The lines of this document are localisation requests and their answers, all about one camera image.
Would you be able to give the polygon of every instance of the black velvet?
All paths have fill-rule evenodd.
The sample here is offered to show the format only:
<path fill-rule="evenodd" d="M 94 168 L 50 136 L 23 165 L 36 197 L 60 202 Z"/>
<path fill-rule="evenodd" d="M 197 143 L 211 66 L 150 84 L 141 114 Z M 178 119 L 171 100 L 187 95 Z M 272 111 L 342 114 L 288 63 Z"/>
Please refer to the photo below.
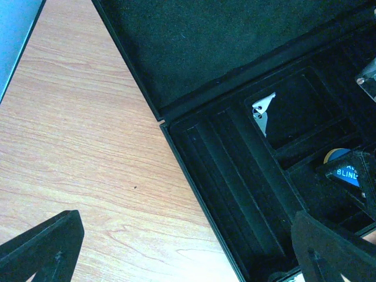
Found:
<path fill-rule="evenodd" d="M 365 0 L 107 0 L 131 61 L 162 108 Z"/>

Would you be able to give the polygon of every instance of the wooden table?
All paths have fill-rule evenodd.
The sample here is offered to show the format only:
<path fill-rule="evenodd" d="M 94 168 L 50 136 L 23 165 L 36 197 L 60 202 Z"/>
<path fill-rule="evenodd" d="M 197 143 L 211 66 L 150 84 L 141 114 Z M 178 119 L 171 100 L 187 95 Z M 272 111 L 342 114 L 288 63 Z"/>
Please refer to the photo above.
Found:
<path fill-rule="evenodd" d="M 0 243 L 78 209 L 72 281 L 237 281 L 90 0 L 47 0 L 0 106 Z"/>

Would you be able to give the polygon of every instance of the open case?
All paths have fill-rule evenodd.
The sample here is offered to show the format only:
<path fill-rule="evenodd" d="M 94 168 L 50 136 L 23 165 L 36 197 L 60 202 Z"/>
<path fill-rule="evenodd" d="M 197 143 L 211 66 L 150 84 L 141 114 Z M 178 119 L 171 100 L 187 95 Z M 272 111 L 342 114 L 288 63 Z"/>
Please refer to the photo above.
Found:
<path fill-rule="evenodd" d="M 376 57 L 372 2 L 93 3 L 241 281 L 297 271 L 299 211 L 374 227 L 317 173 L 329 151 L 376 141 L 376 103 L 356 82 Z"/>

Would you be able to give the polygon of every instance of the blue card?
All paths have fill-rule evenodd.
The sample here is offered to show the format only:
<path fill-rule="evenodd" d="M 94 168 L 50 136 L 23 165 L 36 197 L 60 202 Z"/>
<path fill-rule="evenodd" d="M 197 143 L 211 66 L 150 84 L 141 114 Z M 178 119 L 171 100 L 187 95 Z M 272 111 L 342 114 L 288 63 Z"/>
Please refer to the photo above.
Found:
<path fill-rule="evenodd" d="M 324 159 L 324 163 L 330 162 L 331 160 L 334 160 L 349 151 L 349 149 L 333 149 L 332 151 L 327 153 Z M 359 187 L 357 180 L 358 174 L 356 174 L 355 168 L 353 166 L 342 167 L 341 169 L 338 169 L 333 175 L 339 179 L 342 179 L 343 181 L 346 181 L 349 184 Z"/>

